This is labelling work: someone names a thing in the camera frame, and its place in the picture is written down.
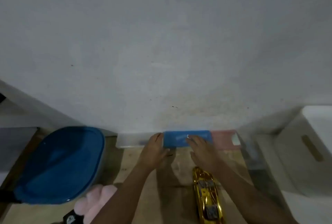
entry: toy car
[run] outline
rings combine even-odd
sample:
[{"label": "toy car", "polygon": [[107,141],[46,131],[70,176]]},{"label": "toy car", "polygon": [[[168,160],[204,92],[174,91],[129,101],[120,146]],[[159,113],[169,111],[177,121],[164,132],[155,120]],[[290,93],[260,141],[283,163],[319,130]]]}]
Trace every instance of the toy car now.
[{"label": "toy car", "polygon": [[200,223],[225,224],[218,199],[218,190],[212,174],[203,171],[199,167],[194,167],[193,187]]}]

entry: forearm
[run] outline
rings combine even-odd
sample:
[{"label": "forearm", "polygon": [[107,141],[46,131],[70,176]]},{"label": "forearm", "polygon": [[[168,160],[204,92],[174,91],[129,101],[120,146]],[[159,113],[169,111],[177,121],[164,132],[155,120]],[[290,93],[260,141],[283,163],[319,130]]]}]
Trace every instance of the forearm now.
[{"label": "forearm", "polygon": [[244,219],[249,224],[293,224],[296,221],[272,200],[237,175],[226,163],[220,161],[214,176],[222,184]]},{"label": "forearm", "polygon": [[91,224],[130,224],[150,171],[136,165]]}]

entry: plastic lid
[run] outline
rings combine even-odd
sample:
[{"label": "plastic lid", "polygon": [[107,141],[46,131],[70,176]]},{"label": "plastic lid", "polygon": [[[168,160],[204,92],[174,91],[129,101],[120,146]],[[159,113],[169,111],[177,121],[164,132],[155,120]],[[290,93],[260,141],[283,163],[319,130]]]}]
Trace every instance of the plastic lid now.
[{"label": "plastic lid", "polygon": [[212,142],[211,132],[208,130],[192,130],[192,131],[165,131],[164,147],[176,148],[189,146],[186,142],[188,135],[197,135],[206,141]]},{"label": "plastic lid", "polygon": [[29,204],[61,204],[83,193],[93,182],[105,146],[92,127],[59,129],[31,154],[14,189]]}]

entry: hand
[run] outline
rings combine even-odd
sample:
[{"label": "hand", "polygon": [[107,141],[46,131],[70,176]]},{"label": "hand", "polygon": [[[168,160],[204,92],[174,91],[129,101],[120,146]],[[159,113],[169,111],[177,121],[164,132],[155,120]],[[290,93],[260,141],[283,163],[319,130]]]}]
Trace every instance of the hand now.
[{"label": "hand", "polygon": [[154,134],[144,146],[137,165],[146,168],[148,172],[152,172],[158,164],[166,157],[169,149],[163,149],[164,134]]},{"label": "hand", "polygon": [[188,137],[187,143],[193,149],[190,155],[195,165],[207,172],[214,173],[221,161],[216,149],[199,136]]}]

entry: pink plush toy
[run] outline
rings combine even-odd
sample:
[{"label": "pink plush toy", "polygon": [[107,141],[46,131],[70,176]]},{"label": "pink plush toy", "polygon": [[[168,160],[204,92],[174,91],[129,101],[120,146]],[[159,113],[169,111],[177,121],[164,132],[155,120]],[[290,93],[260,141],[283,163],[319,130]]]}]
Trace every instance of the pink plush toy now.
[{"label": "pink plush toy", "polygon": [[94,185],[85,197],[76,201],[75,213],[84,215],[83,223],[90,224],[116,190],[117,188],[114,185]]}]

